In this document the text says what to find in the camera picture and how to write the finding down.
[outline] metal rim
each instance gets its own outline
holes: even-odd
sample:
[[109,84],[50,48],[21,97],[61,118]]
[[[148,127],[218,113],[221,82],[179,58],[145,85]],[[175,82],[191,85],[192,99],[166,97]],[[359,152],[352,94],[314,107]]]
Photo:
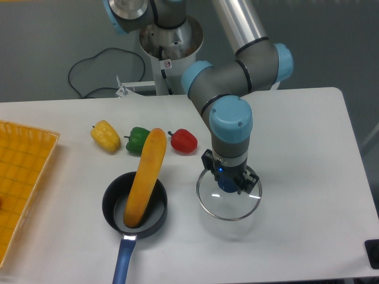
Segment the metal rim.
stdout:
[[[250,172],[255,173],[251,167],[246,166],[246,168],[247,168]],[[205,207],[205,205],[203,204],[203,202],[202,202],[202,200],[201,200],[201,197],[200,197],[200,183],[201,183],[201,180],[203,179],[204,175],[205,175],[207,172],[208,172],[208,170],[205,170],[205,169],[204,169],[204,170],[200,173],[200,175],[199,175],[199,177],[198,177],[198,179],[197,179],[197,182],[196,182],[196,195],[197,195],[197,199],[199,200],[199,203],[200,203],[201,207],[202,207],[202,208],[203,208],[208,214],[210,214],[210,215],[213,216],[214,218],[217,218],[217,219],[220,219],[220,220],[223,220],[223,221],[239,221],[239,220],[242,220],[242,219],[244,219],[244,218],[250,216],[250,215],[251,215],[251,214],[252,214],[252,213],[258,208],[259,203],[261,203],[261,199],[262,199],[262,184],[261,184],[261,181],[260,181],[260,180],[259,180],[258,183],[257,183],[257,184],[258,184],[258,191],[259,191],[258,196],[259,196],[260,198],[259,198],[258,201],[256,202],[256,204],[255,204],[255,206],[253,207],[253,209],[252,209],[251,211],[249,211],[246,215],[243,215],[243,216],[241,216],[241,217],[237,217],[237,218],[224,218],[224,217],[218,216],[218,215],[212,213],[211,211],[209,211],[209,210]]]

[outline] red bell pepper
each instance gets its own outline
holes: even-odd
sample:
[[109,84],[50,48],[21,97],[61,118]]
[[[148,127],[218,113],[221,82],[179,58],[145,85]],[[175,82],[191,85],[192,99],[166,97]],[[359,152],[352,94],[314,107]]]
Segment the red bell pepper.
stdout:
[[183,154],[191,154],[197,148],[197,139],[186,129],[178,129],[174,134],[168,131],[171,135],[171,146],[176,151]]

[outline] silver metal tube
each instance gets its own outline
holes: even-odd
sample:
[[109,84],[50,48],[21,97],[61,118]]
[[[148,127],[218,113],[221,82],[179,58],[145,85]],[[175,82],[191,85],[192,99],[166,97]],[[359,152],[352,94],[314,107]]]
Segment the silver metal tube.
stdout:
[[141,17],[149,4],[149,0],[108,0],[113,12],[126,20]]
[[267,36],[250,0],[213,0],[213,5],[234,52]]

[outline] blue pan handle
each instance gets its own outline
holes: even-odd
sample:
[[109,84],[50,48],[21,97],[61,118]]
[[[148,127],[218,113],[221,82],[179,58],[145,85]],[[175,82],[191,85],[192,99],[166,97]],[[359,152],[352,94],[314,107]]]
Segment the blue pan handle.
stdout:
[[131,253],[136,245],[136,236],[123,235],[118,250],[116,268],[114,270],[113,284],[125,284],[128,273]]

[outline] yellow bell pepper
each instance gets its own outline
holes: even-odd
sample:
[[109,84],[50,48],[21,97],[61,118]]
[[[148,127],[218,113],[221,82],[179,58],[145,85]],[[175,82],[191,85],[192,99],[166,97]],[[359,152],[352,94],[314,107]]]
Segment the yellow bell pepper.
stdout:
[[113,127],[105,120],[101,120],[93,126],[91,136],[104,150],[114,153],[120,146],[120,136]]

